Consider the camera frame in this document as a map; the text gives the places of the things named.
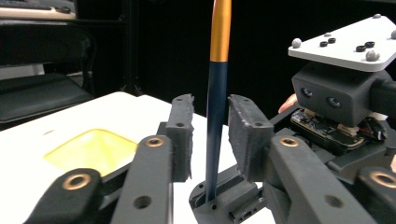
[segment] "mounting hole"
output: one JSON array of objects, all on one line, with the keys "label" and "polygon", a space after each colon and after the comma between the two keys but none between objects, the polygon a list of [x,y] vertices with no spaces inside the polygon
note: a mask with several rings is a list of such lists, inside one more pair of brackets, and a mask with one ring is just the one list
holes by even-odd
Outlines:
[{"label": "mounting hole", "polygon": [[327,41],[322,41],[322,42],[320,42],[319,45],[321,48],[324,48],[324,47],[327,47],[327,44],[328,44]]},{"label": "mounting hole", "polygon": [[248,219],[249,217],[251,217],[251,212],[248,211],[244,214],[244,219]]},{"label": "mounting hole", "polygon": [[82,189],[91,181],[91,176],[87,174],[70,175],[66,178],[62,187],[67,190]]},{"label": "mounting hole", "polygon": [[149,196],[141,196],[134,200],[134,207],[137,209],[147,208],[150,204],[151,198]]},{"label": "mounting hole", "polygon": [[303,96],[305,96],[306,98],[311,98],[314,94],[312,93],[311,90],[309,90],[308,88],[301,88],[301,93],[303,94]]},{"label": "mounting hole", "polygon": [[332,195],[325,195],[324,201],[331,207],[340,208],[344,205],[343,201]]},{"label": "mounting hole", "polygon": [[396,189],[396,178],[381,172],[372,172],[370,177],[378,184],[390,189]]},{"label": "mounting hole", "polygon": [[280,144],[286,147],[297,147],[298,142],[292,138],[282,138],[280,139]]},{"label": "mounting hole", "polygon": [[374,41],[368,41],[364,44],[364,47],[366,47],[367,49],[372,49],[375,45]]},{"label": "mounting hole", "polygon": [[335,38],[329,38],[328,41],[329,41],[329,44],[333,44],[333,43],[335,43],[336,39]]},{"label": "mounting hole", "polygon": [[341,103],[334,97],[327,97],[327,102],[336,109],[341,108]]},{"label": "mounting hole", "polygon": [[159,147],[163,144],[163,140],[161,138],[150,138],[147,142],[146,145],[148,147]]},{"label": "mounting hole", "polygon": [[364,52],[366,51],[366,46],[359,45],[356,47],[356,52]]}]

